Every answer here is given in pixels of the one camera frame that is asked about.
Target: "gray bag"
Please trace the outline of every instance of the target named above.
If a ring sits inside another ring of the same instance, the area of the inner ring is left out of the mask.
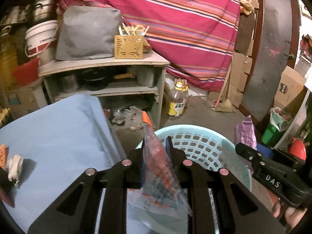
[[[113,57],[121,13],[114,8],[70,6],[57,45],[56,59],[86,60]]]

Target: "silver screw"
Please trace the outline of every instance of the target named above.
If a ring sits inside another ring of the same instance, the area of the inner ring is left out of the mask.
[[[185,159],[185,160],[183,161],[183,164],[184,164],[185,166],[191,166],[191,165],[193,164],[193,162],[192,162],[191,160]]]
[[[85,171],[85,173],[88,175],[88,176],[92,176],[94,173],[96,172],[95,169],[93,168],[89,168]]]
[[[129,165],[132,164],[132,162],[131,162],[130,159],[125,159],[125,160],[123,160],[121,163],[122,163],[122,165],[124,165],[124,166],[129,166]]]
[[[227,176],[229,174],[229,170],[226,168],[222,168],[219,170],[219,173],[223,176]]]

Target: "striped fabric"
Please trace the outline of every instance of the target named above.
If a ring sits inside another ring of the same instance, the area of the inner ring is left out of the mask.
[[[238,30],[240,0],[62,0],[61,6],[111,5],[131,25],[150,25],[147,40],[172,65],[167,71],[220,91]]]

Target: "yellow bottle label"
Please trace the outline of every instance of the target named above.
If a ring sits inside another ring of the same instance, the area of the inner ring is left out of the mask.
[[[179,116],[183,113],[184,111],[184,102],[183,103],[169,103],[168,106],[168,115],[170,116]]]

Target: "red plastic object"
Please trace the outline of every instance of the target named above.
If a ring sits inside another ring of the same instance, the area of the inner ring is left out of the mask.
[[[293,138],[293,144],[288,149],[288,153],[305,160],[307,155],[305,152],[305,145],[302,141]]]
[[[18,85],[23,87],[38,79],[38,67],[39,58],[35,58],[21,66],[18,66],[18,68],[14,70],[12,74],[15,77]]]

